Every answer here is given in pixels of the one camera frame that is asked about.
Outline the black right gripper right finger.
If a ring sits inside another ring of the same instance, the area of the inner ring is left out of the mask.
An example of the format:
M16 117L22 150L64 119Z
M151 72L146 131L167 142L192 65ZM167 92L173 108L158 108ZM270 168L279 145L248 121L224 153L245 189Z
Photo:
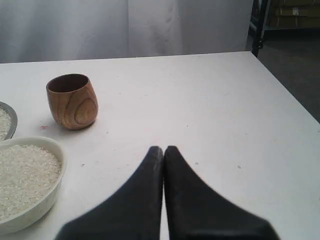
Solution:
M176 146L164 153L164 195L172 240L278 240L272 225L210 188Z

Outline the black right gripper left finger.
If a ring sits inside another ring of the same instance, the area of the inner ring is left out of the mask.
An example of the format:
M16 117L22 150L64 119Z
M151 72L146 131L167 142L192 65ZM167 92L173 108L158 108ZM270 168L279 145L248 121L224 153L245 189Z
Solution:
M152 146L132 176L107 200L66 223L57 240L158 240L163 151Z

